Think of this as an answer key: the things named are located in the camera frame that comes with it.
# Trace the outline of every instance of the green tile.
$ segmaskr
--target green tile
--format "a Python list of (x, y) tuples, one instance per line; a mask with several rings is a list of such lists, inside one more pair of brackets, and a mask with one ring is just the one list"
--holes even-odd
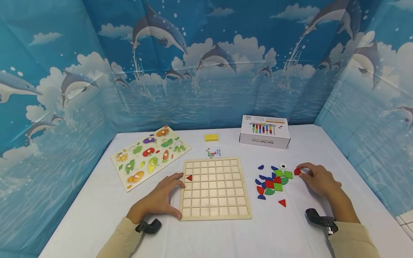
[(292, 179), (292, 172), (290, 172), (290, 171), (284, 171), (284, 176), (285, 176), (286, 178)]
[(272, 190), (271, 188), (267, 188), (267, 189), (265, 189), (265, 195), (273, 195), (275, 193), (275, 191), (274, 190)]
[(288, 178), (281, 178), (281, 184), (286, 185), (288, 183)]
[(282, 192), (282, 184), (274, 184), (274, 190)]
[(278, 176), (278, 177), (283, 177), (284, 176), (284, 173), (282, 172), (282, 170), (274, 170), (274, 173), (275, 173), (275, 175), (276, 176)]

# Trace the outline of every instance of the beige sleeve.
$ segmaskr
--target beige sleeve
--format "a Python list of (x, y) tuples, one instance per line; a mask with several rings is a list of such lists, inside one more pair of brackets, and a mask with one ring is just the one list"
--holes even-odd
[(128, 258), (139, 243), (142, 233), (135, 231), (137, 225), (123, 217), (115, 232), (97, 254), (96, 258)]
[(336, 222), (336, 225), (338, 231), (328, 237), (336, 258), (380, 258), (362, 224)]

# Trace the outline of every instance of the table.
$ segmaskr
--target table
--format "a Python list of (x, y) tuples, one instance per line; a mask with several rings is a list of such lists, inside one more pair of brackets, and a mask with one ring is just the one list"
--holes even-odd
[[(240, 128), (176, 131), (191, 147), (179, 160), (126, 193), (110, 156), (147, 133), (119, 133), (100, 159), (79, 195), (42, 251), (40, 258), (95, 257), (130, 206), (147, 195), (166, 175), (183, 169), (185, 159), (204, 158), (205, 146), (220, 144), (223, 157), (240, 158), (251, 220), (178, 221), (167, 215), (158, 218), (162, 228), (146, 235), (131, 257), (331, 257), (323, 230), (309, 224), (307, 208), (331, 215), (328, 204), (307, 189), (298, 177), (267, 200), (258, 200), (255, 178), (258, 166), (285, 163), (293, 171), (302, 162), (323, 164), (353, 201), (360, 221), (370, 231), (381, 256), (411, 257), (413, 242), (361, 179), (324, 130), (315, 125), (290, 126), (288, 149), (261, 147), (238, 142)], [(219, 134), (219, 142), (205, 142), (205, 134)], [(287, 200), (287, 207), (278, 204)], [(171, 196), (179, 207), (180, 189)]]

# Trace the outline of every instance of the hand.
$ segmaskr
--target hand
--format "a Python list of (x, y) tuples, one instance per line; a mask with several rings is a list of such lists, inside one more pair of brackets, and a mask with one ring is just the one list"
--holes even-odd
[(309, 168), (308, 174), (301, 173), (299, 177), (304, 180), (317, 194), (329, 198), (332, 194), (341, 189), (341, 183), (334, 180), (330, 171), (327, 171), (321, 165), (303, 163), (297, 168)]
[(180, 220), (182, 214), (169, 204), (169, 194), (176, 185), (185, 188), (184, 183), (179, 180), (182, 176), (183, 173), (175, 173), (165, 177), (152, 192), (131, 207), (126, 217), (134, 224), (139, 224), (148, 213), (166, 213)]

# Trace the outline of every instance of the yellow block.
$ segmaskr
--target yellow block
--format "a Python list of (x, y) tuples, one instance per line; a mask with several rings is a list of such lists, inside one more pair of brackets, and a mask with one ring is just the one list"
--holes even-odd
[(205, 135), (206, 142), (218, 141), (218, 135)]

